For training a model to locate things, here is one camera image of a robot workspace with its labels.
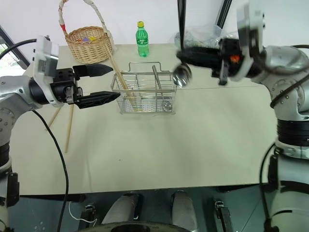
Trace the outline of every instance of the beige tabletop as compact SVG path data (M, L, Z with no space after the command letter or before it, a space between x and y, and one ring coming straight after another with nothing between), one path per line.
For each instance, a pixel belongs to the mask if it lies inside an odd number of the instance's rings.
M149 57L140 58L135 45L118 45L113 55L121 70L130 61L160 61L163 70L173 70L179 62L175 53L172 44L155 44ZM60 47L59 69L78 64ZM122 115L116 101L75 106L64 153L69 193L257 183L262 156L276 137L268 91L249 79L219 87L210 69L192 67L192 73L189 87L177 90L174 115ZM112 77L113 72L83 77L79 85L85 94L111 90ZM50 105L38 110L47 122L55 111ZM65 105L51 127L63 151L68 122ZM59 154L32 112L14 127L11 155L20 194L64 193Z

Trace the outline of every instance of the wire basket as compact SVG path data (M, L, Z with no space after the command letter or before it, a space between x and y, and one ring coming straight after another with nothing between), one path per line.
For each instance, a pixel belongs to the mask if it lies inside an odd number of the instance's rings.
M159 66L157 74L161 89L153 71L132 71L131 64L155 64ZM174 85L172 80L173 73L163 71L160 62L130 62L129 70L122 71L121 74L128 89L122 87L116 74L111 84L112 90L121 94L117 98L121 114L175 114L174 103L177 86Z
M107 30L104 20L96 5L92 0L84 0L86 4L90 5L95 10L101 21L102 27L79 28L68 34L62 16L63 5L67 1L68 0L61 0L59 3L59 23L72 55L75 59L84 64L98 63L108 59L105 45L107 45L110 52L112 52L112 35Z

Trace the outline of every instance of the white cable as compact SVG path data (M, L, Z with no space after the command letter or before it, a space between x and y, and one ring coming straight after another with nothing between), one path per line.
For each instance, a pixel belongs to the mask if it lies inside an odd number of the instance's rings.
M75 220L77 220L77 221L84 221L84 222L87 222L87 223L93 223L93 227L96 225L96 222L97 222L97 218L96 219L94 219L93 221L87 221L87 220L85 220L85 219L83 219L83 218L76 218L76 217L74 217L73 216L73 214L71 213L71 208L70 208L70 206L71 206L71 202L69 202L69 213L70 213L70 215L71 215L71 217L73 218L73 219L75 219Z

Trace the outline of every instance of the basket handle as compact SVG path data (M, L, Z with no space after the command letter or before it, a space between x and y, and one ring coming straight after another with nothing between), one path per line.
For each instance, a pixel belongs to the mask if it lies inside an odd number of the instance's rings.
M61 0L60 3L59 3L59 9L58 9L58 12L59 12L59 24L60 24L60 26L61 26L61 28L62 28L62 31L63 31L63 33L64 33L65 36L67 36L68 33L67 33L67 31L66 31L66 25L65 25L64 20L63 20L62 10L63 10L63 5L64 5L67 1L69 1L69 0ZM109 39L110 39L110 41L111 41L111 44L112 44L112 46L113 46L112 35L111 35L110 31L107 30L106 25L105 25L105 23L104 23L104 20L103 20L103 18L102 18L102 15L101 15L100 12L98 11L97 6L93 3L92 0L83 0L83 1L84 1L85 3L87 3L89 6L91 6L91 7L95 10L95 12L97 13L98 18L99 18L100 21L101 21L102 28L103 28L104 32L107 33L107 35L108 35L108 37L109 37Z

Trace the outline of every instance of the floor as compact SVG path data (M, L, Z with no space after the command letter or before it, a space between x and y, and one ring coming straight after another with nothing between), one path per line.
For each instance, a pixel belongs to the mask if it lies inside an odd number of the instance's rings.
M238 189L221 193L217 188L200 187L185 188L193 200L197 213L200 232L222 232L220 221L213 213L213 200L223 200L229 208L235 232L263 231L264 214L258 186ZM140 215L141 220L170 222L170 197L176 189L158 189L138 191L144 196L144 203ZM102 221L111 205L124 192L91 193L86 195L82 203L72 203L71 212L79 217L88 203L95 203L98 222ZM274 194L268 194L268 204L271 204ZM21 198L13 207L9 208L10 226L16 232L54 232L56 231L62 202ZM78 221L71 218L65 210L62 232L74 232L78 229Z

